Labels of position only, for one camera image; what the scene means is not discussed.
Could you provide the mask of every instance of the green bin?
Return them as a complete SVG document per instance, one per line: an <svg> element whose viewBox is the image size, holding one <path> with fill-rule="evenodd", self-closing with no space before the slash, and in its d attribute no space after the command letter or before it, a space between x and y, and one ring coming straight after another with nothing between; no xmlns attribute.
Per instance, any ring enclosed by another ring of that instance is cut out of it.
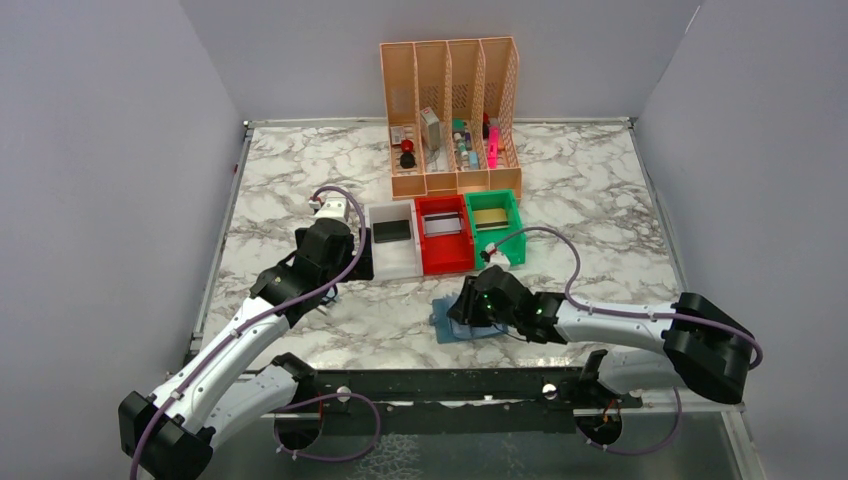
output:
<svg viewBox="0 0 848 480"><path fill-rule="evenodd" d="M520 230L522 228L521 216L518 214L518 204L515 202L515 194L512 190L466 193L465 205L468 207L468 218L471 222L471 234L474 237L474 266L477 269L481 269L485 266L485 262L483 262L483 259L480 257L480 252L486 248L486 245L494 243L512 232ZM483 230L478 230L478 220L475 219L474 212L489 210L490 212L478 214L478 217L482 220L484 217L491 218L491 213L494 211L493 209L504 210L504 213L506 214L506 224L492 228L492 223L481 223L480 227L483 228ZM521 265L524 263L524 258L526 256L527 236L523 233L521 235L517 235L498 247L498 250L503 252L507 258L509 258L510 264Z"/></svg>

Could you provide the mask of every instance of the cable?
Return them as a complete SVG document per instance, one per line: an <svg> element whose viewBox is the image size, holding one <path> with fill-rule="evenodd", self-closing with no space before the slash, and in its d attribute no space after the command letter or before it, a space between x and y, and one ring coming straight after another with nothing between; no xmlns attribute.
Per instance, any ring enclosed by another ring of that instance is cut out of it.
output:
<svg viewBox="0 0 848 480"><path fill-rule="evenodd" d="M316 402L323 402L324 400L331 400L333 398L339 398L339 397L351 397L351 398L355 398L357 400L361 400L361 401L365 402L366 404L368 404L368 406L371 407L371 411L374 412L374 436L371 437L371 441L368 442L368 445L366 445L365 448L363 448L359 452L356 452L356 453L351 454L351 455L345 455L343 457L324 457L324 456L321 456L321 455L312 455L311 453L301 453L300 450L289 450L288 448L286 448L286 446L283 445L283 441L280 439L280 436L277 434L277 430L274 429L274 438L277 440L277 445L278 445L277 453L286 452L289 455L291 455L293 459L297 459L298 457L303 457L303 458L308 458L310 460L317 460L319 462L327 462L327 463L349 462L351 460L356 460L357 458L362 458L365 455L368 455L369 453L371 453L371 450L374 450L374 448L377 446L377 442L380 440L380 430L382 429L382 422L380 420L380 411L377 410L377 405L375 405L374 402L372 402L371 399L369 399L365 395L360 395L358 393L353 393L353 392L351 392L351 393L330 393L328 395L321 395L320 397L310 398L309 400L304 400L304 401L299 402L299 403L293 403L291 405L286 405L283 408L278 408L278 409L274 410L273 413L288 412L290 410L295 410L295 409L300 408L300 407L305 407L306 405L311 405L311 404L316 403Z"/></svg>
<svg viewBox="0 0 848 480"><path fill-rule="evenodd" d="M680 421L683 417L683 402L680 400L680 392L677 391L677 388L675 387L673 390L674 390L674 398L677 400L677 414L674 416L674 425L672 425L671 431L668 432L668 435L666 435L665 439L663 439L663 441L657 443L656 445L653 445L653 446L650 446L650 447L647 447L647 448L640 448L638 450L621 450L621 449L618 449L618 448L615 448L615 447L610 447L609 445L601 445L601 444L591 440L589 437L587 437L586 434L583 433L582 430L580 430L580 429L577 429L577 430L586 439L587 445L595 447L598 450L603 450L606 453L612 453L613 455L622 455L622 456L625 456L625 457L637 457L639 455L648 455L650 453L658 452L658 451L662 450L663 448L671 445L671 442L673 442L674 439L677 438L677 436L680 434Z"/></svg>
<svg viewBox="0 0 848 480"><path fill-rule="evenodd" d="M250 320L244 322L240 327L236 328L236 333L238 335L228 336L224 340L222 340L221 343L216 345L212 349L212 351L209 352L209 354L206 355L203 358L203 360L200 361L200 363L197 365L197 368L195 368L188 375L186 375L185 380L183 380L182 383L180 383L177 386L177 388L174 389L174 393L172 394L172 396L165 399L165 401L162 403L162 406L159 407L159 409L156 411L156 413L153 414L153 417L147 423L147 426L144 427L144 431L141 433L141 436L138 439L138 443L136 444L135 452L133 453L132 463L130 464L130 480L137 480L138 479L138 468L139 468L139 465L141 464L141 452L144 450L144 446L147 444L147 441L150 439L150 435L153 433L153 429L156 427L156 424L159 423L159 421L162 419L162 416L165 414L165 412L169 408L171 408L171 406L176 401L175 397L179 398L182 395L182 393L188 388L188 386L191 385L191 383L195 379L197 379L198 375L200 375L200 373L203 372L203 370L207 366L209 366L210 363L212 363L212 360L214 360L224 350L224 348L226 348L227 345L230 344L231 341L236 340L236 337L241 337L242 333L244 333L249 328L253 327L254 324L259 322L263 318L274 315L278 312L281 312L281 311L291 307L292 305L296 305L296 304L298 304L298 303L300 303L304 300L308 300L308 299L315 297L317 295L323 295L324 293L326 293L326 291L328 289L332 288L335 284L342 281L353 270L353 268L356 266L356 263L359 262L360 257L362 257L362 251L363 251L363 247L364 247L363 242L365 242L365 238L366 238L365 214L362 212L362 207L360 207L359 204L356 203L356 198L354 198L353 195L350 192L348 192L347 190L344 190L342 188L331 186L331 185L325 185L325 186L319 188L318 190L316 190L315 193L312 194L312 198L315 199L315 198L318 197L319 194L321 194L323 192L328 192L328 191L337 192L337 193L342 194L353 205L353 208L356 210L356 215L359 217L359 242L360 242L360 244L359 244L359 248L356 249L356 254L353 256L353 259L351 260L350 264L347 267L345 267L345 269L342 270L341 273L339 273L335 278L333 278L332 280L327 282L325 285L322 285L322 286L316 288L315 290L312 290L311 292L305 293L305 294L303 294L299 297L295 297L295 298L292 298L290 300L286 300L285 302L277 305L276 307L270 308L270 309L260 313L259 315L256 315L255 317L251 318Z"/></svg>
<svg viewBox="0 0 848 480"><path fill-rule="evenodd" d="M570 303L571 305L573 305L577 309L580 309L580 310L583 310L583 311L586 311L586 312L590 311L590 308L589 308L588 305L583 305L582 303L578 302L577 300L574 300L574 298L572 298L572 296L571 296L571 286L574 284L574 281L577 280L577 276L580 274L580 254L577 253L577 247L574 246L574 243L572 243L572 241L569 240L568 238L566 238L566 236L563 235L562 233L560 233L557 230L554 230L553 228L550 228L550 227L525 227L525 228L517 230L517 231L505 236L504 238L498 240L497 242L495 242L495 244L494 244L495 248L497 248L502 243L506 242L507 240L509 240L510 238L512 238L516 235L520 235L524 232L530 232L530 231L534 231L534 230L540 231L540 232L547 232L547 233L550 233L552 235L555 235L557 238L559 238L560 240L565 242L565 244L568 245L568 248L571 249L571 253L574 254L575 266L574 266L574 273L571 274L571 278L569 278L568 282L566 282L566 284L565 284L565 291L564 291L565 299L568 301L568 303ZM763 348L760 346L759 342L757 342L757 340L754 339L754 337L743 332L742 330L739 330L738 328L733 328L733 327L731 327L729 325L725 325L723 323L719 323L719 322L716 322L716 321L713 321L713 320L707 320L706 318L695 317L695 316L692 316L692 315L685 315L685 314L682 314L682 313L655 313L653 315L653 317L651 317L651 315L649 315L647 313L624 312L624 311L621 311L621 310L612 310L612 309L608 309L608 308L594 308L592 310L594 312L597 312L597 313L601 313L601 314L604 314L604 315L614 315L616 317L636 318L636 319L640 319L640 320L641 319L651 319L651 318L682 320L682 321L685 321L685 322L697 323L699 325L704 325L706 327L715 328L716 330L721 330L721 331L728 333L730 335L735 335L735 336L741 338L742 340L745 340L746 342L748 342L751 345L751 347L757 353L757 356L754 358L754 361L751 362L751 365L749 366L750 370L757 368L760 365L760 363L763 362Z"/></svg>
<svg viewBox="0 0 848 480"><path fill-rule="evenodd" d="M524 338L521 338L521 337L516 337L515 335L512 335L511 333L509 333L509 327L507 327L506 325L501 325L502 327L504 327L503 330L498 328L497 323L495 323L494 326L499 332L503 333L504 335L506 335L508 337L514 338L516 340L519 340L519 341L522 341L522 342L525 342L525 343L527 342L527 339L524 339Z"/></svg>

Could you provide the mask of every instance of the black bottle cap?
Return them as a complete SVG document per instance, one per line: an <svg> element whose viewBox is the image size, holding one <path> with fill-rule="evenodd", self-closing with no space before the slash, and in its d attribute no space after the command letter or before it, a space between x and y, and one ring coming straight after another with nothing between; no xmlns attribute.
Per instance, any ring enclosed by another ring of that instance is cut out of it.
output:
<svg viewBox="0 0 848 480"><path fill-rule="evenodd" d="M403 152L400 156L400 166L403 168L415 167L415 155L409 152Z"/></svg>

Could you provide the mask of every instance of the cosmetic item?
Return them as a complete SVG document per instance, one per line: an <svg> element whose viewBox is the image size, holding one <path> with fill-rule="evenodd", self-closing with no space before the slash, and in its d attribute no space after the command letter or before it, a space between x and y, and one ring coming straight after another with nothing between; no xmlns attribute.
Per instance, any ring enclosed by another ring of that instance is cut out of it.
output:
<svg viewBox="0 0 848 480"><path fill-rule="evenodd" d="M456 149L459 152L459 156L463 160L468 160L468 147L465 145L465 140L462 138L462 134L459 132L454 133L453 140L456 143Z"/></svg>
<svg viewBox="0 0 848 480"><path fill-rule="evenodd" d="M437 213L421 217L424 224L424 235L436 237L451 235L462 231L462 219L458 213Z"/></svg>
<svg viewBox="0 0 848 480"><path fill-rule="evenodd" d="M497 230L509 226L509 222L506 219L506 210L503 208L474 210L471 212L471 215L474 216L474 224L478 232Z"/></svg>
<svg viewBox="0 0 848 480"><path fill-rule="evenodd" d="M400 145L400 142L403 141L404 130L403 127L391 127L389 128L390 136L392 137L392 145Z"/></svg>
<svg viewBox="0 0 848 480"><path fill-rule="evenodd" d="M432 108L421 110L421 133L422 140L430 150L436 150L441 146L441 133L439 128L439 117Z"/></svg>
<svg viewBox="0 0 848 480"><path fill-rule="evenodd" d="M409 220L375 223L371 225L371 234L374 236L374 243L397 242L412 238Z"/></svg>

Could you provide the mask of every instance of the white box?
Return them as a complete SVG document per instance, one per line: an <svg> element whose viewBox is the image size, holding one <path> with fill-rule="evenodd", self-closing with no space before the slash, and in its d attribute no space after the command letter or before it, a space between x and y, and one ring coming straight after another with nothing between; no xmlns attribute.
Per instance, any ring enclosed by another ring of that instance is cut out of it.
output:
<svg viewBox="0 0 848 480"><path fill-rule="evenodd" d="M374 262L374 280L415 278L424 275L421 264L421 240L415 218L415 202L375 203L365 205L365 222L372 229L375 223L409 220L412 238L394 242L375 243L371 236L371 257Z"/></svg>

